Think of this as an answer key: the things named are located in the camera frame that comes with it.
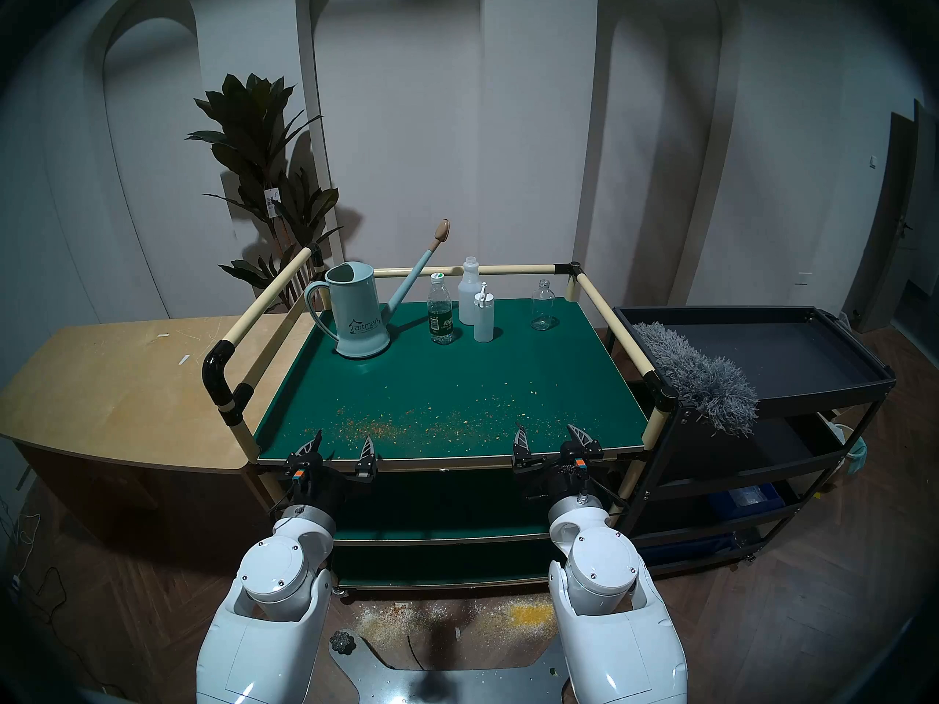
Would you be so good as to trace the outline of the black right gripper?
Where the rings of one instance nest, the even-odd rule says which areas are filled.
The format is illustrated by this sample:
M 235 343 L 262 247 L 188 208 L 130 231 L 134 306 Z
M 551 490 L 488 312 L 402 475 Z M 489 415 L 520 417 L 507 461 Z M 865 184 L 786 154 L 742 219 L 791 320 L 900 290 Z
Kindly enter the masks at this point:
M 575 444 L 562 444 L 559 456 L 552 459 L 533 454 L 526 429 L 516 429 L 512 469 L 522 498 L 558 500 L 586 495 L 591 478 L 588 462 L 601 461 L 604 450 L 586 431 L 573 424 L 567 424 L 567 429 Z

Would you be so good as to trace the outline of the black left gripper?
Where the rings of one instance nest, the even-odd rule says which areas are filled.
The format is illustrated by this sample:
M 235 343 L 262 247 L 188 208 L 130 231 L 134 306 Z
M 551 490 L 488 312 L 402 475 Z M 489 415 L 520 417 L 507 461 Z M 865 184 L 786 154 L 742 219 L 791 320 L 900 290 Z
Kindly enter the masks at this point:
M 317 430 L 313 439 L 303 445 L 303 454 L 288 456 L 285 472 L 289 472 L 290 479 L 285 502 L 311 506 L 336 518 L 347 502 L 370 495 L 379 456 L 371 436 L 366 436 L 354 473 L 343 474 L 323 461 L 319 452 L 322 439 L 322 430 Z

